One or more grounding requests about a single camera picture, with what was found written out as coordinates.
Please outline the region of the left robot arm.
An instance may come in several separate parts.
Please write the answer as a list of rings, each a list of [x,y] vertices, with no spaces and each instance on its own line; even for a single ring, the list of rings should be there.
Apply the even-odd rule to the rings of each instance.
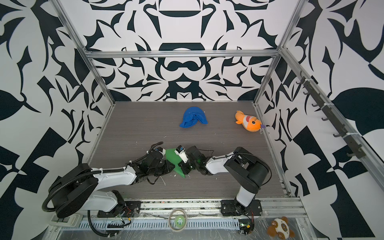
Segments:
[[[123,167],[103,169],[80,164],[49,188],[42,203],[44,212],[66,218],[81,211],[99,211],[107,217],[124,212],[126,202],[116,186],[130,186],[170,173],[175,165],[166,159],[166,150],[149,151],[138,161]]]

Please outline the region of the green square paper sheet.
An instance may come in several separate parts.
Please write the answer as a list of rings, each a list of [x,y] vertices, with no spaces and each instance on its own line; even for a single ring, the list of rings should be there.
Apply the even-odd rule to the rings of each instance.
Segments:
[[[166,150],[166,160],[175,165],[174,171],[178,173],[182,178],[185,178],[183,171],[178,166],[178,163],[182,161],[182,159],[176,155],[175,149],[167,149]]]

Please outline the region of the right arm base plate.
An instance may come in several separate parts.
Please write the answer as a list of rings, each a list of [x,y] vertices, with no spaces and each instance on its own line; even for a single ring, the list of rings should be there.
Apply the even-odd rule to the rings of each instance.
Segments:
[[[248,207],[244,207],[236,200],[221,200],[221,214],[225,217],[261,216],[262,212],[263,209],[259,200],[253,200]]]

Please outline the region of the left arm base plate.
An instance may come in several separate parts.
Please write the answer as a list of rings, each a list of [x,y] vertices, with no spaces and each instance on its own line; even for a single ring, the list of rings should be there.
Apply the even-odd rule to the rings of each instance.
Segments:
[[[98,218],[114,218],[121,216],[123,218],[133,217],[135,213],[139,213],[141,210],[141,201],[125,201],[124,203],[118,203],[111,211],[103,212],[99,211]]]

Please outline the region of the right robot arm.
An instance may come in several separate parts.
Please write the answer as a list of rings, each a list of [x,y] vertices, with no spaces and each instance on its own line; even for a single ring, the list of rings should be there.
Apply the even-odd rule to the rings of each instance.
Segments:
[[[254,200],[261,187],[272,178],[270,166],[258,156],[242,147],[223,156],[206,157],[203,150],[192,146],[185,149],[178,146],[175,154],[182,159],[178,164],[184,174],[196,170],[205,176],[229,173],[240,184],[235,198],[237,207],[246,209]]]

